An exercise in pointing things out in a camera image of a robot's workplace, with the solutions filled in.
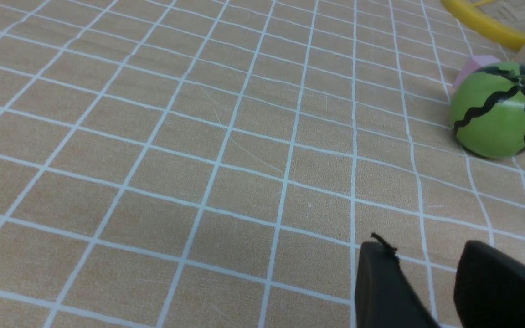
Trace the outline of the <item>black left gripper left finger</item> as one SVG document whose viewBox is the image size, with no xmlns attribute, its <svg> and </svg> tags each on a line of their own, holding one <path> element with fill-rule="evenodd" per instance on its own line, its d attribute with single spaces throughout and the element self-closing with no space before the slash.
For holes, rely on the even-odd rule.
<svg viewBox="0 0 525 328">
<path fill-rule="evenodd" d="M 439 328 L 402 272 L 396 248 L 377 233 L 362 243 L 355 283 L 359 328 Z"/>
</svg>

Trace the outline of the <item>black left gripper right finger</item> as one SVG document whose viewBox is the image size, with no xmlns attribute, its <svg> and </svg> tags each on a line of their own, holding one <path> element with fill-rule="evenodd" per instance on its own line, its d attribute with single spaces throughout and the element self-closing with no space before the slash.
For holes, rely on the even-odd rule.
<svg viewBox="0 0 525 328">
<path fill-rule="evenodd" d="M 464 328 L 525 328 L 525 264 L 482 241 L 467 241 L 453 301 Z"/>
</svg>

